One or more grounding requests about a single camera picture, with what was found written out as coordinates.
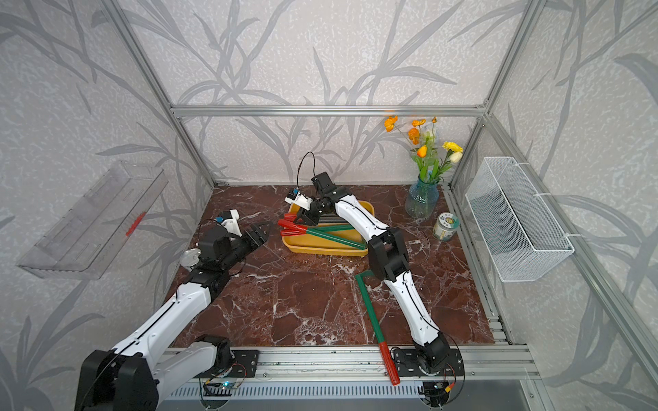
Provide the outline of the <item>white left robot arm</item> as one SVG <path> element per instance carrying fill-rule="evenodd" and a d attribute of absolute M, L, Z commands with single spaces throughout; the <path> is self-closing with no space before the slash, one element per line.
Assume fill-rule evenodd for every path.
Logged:
<path fill-rule="evenodd" d="M 203 336 L 175 356 L 166 352 L 186 326 L 221 294 L 231 269 L 267 243 L 272 224 L 240 231 L 226 219 L 183 253 L 188 277 L 142 326 L 110 350 L 96 350 L 82 364 L 77 410 L 154 410 L 196 376 L 231 371 L 235 362 L 225 337 Z"/>

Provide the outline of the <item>grey hoe red grip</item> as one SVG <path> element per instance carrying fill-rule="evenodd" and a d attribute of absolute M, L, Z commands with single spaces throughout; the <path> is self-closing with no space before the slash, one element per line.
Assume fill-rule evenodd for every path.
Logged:
<path fill-rule="evenodd" d="M 322 224 L 349 224 L 349 222 L 339 216 L 321 216 L 317 222 L 308 217 L 308 223 L 310 225 L 322 225 Z"/>

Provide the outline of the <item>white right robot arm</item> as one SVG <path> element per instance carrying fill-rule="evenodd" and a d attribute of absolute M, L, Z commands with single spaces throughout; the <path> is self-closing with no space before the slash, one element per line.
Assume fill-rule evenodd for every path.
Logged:
<path fill-rule="evenodd" d="M 461 353 L 452 337 L 432 320 L 416 290 L 403 232 L 381 222 L 366 211 L 359 200 L 344 187 L 334 184 L 327 173 L 312 178 L 317 195 L 308 197 L 293 188 L 285 201 L 298 207 L 296 218 L 284 219 L 282 227 L 305 231 L 312 236 L 326 236 L 320 218 L 335 213 L 351 225 L 368 246 L 370 271 L 394 295 L 411 331 L 419 368 L 428 376 L 450 371 L 464 372 Z"/>

